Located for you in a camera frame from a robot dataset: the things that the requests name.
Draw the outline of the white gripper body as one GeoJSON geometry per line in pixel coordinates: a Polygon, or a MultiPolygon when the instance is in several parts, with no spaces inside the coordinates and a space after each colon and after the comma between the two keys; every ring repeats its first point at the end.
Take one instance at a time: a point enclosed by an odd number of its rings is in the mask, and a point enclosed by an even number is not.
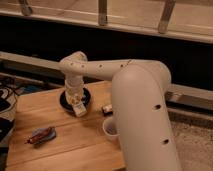
{"type": "Polygon", "coordinates": [[[65,96],[69,104],[78,104],[83,97],[83,81],[65,81],[65,96]]]}

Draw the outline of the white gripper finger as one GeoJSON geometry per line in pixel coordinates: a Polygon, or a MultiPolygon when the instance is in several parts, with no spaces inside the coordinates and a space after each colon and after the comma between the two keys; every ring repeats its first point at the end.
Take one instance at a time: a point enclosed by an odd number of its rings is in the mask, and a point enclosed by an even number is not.
{"type": "Polygon", "coordinates": [[[82,117],[87,113],[86,107],[82,102],[73,106],[74,113],[77,117],[82,117]]]}

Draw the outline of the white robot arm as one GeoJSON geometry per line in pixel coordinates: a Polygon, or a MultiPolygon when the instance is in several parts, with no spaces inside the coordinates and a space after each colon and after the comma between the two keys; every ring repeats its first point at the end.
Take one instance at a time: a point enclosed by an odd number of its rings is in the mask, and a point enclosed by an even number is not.
{"type": "Polygon", "coordinates": [[[59,62],[65,75],[65,97],[77,117],[85,76],[111,82],[111,103],[126,171],[181,171],[166,108],[171,74],[156,60],[89,61],[80,51],[59,62]]]}

